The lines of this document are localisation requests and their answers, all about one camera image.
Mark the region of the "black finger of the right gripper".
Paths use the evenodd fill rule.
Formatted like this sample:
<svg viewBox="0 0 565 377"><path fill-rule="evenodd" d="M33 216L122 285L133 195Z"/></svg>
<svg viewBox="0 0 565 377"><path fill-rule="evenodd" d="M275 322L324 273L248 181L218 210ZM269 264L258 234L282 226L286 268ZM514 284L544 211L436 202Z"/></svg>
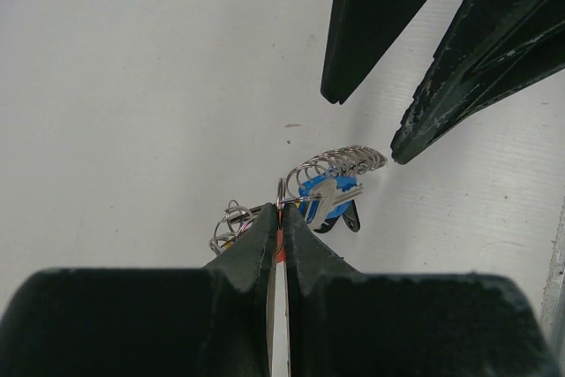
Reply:
<svg viewBox="0 0 565 377"><path fill-rule="evenodd" d="M427 0L333 0L320 91L344 103Z"/></svg>
<svg viewBox="0 0 565 377"><path fill-rule="evenodd" d="M564 0L463 0L392 139L394 161L563 68Z"/></svg>

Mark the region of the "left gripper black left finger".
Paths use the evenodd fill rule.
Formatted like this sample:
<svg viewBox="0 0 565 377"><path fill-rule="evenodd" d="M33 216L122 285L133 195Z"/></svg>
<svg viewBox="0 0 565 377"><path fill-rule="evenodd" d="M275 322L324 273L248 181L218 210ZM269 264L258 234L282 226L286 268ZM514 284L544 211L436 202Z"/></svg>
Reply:
<svg viewBox="0 0 565 377"><path fill-rule="evenodd" d="M268 376L278 212L201 268L51 268L1 319L4 376Z"/></svg>

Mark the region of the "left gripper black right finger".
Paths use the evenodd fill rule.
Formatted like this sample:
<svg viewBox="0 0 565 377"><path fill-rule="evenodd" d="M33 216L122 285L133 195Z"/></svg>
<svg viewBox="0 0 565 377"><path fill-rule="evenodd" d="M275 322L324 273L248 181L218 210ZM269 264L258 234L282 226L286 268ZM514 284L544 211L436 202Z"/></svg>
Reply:
<svg viewBox="0 0 565 377"><path fill-rule="evenodd" d="M292 376L557 376L526 296L489 274L365 274L282 212Z"/></svg>

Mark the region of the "red key tag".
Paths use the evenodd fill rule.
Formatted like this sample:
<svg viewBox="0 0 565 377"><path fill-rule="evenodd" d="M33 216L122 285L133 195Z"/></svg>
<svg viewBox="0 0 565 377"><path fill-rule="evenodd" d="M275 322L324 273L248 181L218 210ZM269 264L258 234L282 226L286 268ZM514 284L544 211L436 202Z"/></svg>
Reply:
<svg viewBox="0 0 565 377"><path fill-rule="evenodd" d="M267 289L267 351L270 376L291 376L282 213L281 209L275 212L275 249Z"/></svg>

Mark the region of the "metal keyring holder with rings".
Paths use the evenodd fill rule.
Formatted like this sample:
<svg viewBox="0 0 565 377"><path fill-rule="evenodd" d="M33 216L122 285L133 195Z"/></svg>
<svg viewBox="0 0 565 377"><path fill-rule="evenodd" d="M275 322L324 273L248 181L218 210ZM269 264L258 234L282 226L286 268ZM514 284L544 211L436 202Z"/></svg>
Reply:
<svg viewBox="0 0 565 377"><path fill-rule="evenodd" d="M387 164L388 158L384 154L363 145L325 151L299 164L286 177L279 180L275 205L281 208L287 204L292 204L297 207L300 213L299 207L305 201L305 198L300 196L298 188L307 180L320 175L355 177L358 183L362 185L359 181L361 176L380 170ZM354 199L355 202L363 191ZM215 225L213 235L208 242L211 251L220 255L234 245L251 229L260 211L260 206L245 207L236 200L230 200L222 217Z"/></svg>

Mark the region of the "blue key tag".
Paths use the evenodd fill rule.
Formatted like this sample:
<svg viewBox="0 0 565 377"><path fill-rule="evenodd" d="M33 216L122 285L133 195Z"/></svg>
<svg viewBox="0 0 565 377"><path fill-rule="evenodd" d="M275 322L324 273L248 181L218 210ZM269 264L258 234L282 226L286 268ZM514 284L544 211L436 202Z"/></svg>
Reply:
<svg viewBox="0 0 565 377"><path fill-rule="evenodd" d="M305 198L299 211L308 227L317 230L325 221L341 216L363 188L355 177L320 175L304 182L298 191Z"/></svg>

